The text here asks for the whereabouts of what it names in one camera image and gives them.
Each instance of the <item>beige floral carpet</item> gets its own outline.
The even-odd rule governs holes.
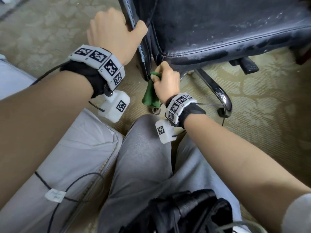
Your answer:
[[[39,77],[86,43],[89,20],[97,11],[109,7],[119,9],[118,1],[29,0],[0,22],[0,54]],[[296,65],[287,48],[252,59],[260,71],[250,75],[243,74],[238,66],[232,67],[229,63],[204,68],[233,102],[233,112],[226,119],[225,127],[311,185],[311,61],[303,66]],[[135,119],[149,113],[141,103],[147,82],[136,65],[134,58],[125,67],[126,77],[118,87],[131,98],[124,116],[116,124],[101,118],[123,134]],[[217,102],[196,74],[187,75],[182,80],[181,90],[199,102]],[[98,97],[93,102],[101,105],[103,99]],[[88,108],[97,114],[96,109]],[[216,108],[204,106],[204,109],[208,116],[221,122]],[[96,219],[85,232],[95,232],[95,228]]]

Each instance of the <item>green cloth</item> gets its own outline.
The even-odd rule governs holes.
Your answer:
[[[161,74],[151,71],[150,74],[156,75],[161,79]],[[142,99],[144,105],[148,105],[151,108],[160,108],[161,102],[156,95],[155,88],[153,87],[153,81],[150,79],[148,82],[147,90]]]

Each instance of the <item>white sleeve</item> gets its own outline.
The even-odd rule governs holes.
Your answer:
[[[282,233],[311,232],[311,193],[294,200],[282,222]]]

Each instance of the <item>chair caster wheel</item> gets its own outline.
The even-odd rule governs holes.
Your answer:
[[[152,113],[155,115],[159,115],[161,113],[161,109],[160,108],[152,108]]]
[[[225,116],[225,110],[224,110],[224,108],[219,108],[218,110],[217,110],[217,113],[218,113],[218,115],[219,115],[219,117],[225,117],[226,119],[228,118],[228,117],[230,117],[230,115],[226,115]]]

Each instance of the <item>white paper label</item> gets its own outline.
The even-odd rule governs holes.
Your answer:
[[[49,201],[61,203],[63,198],[65,197],[66,192],[56,189],[50,189],[44,197],[47,198]]]

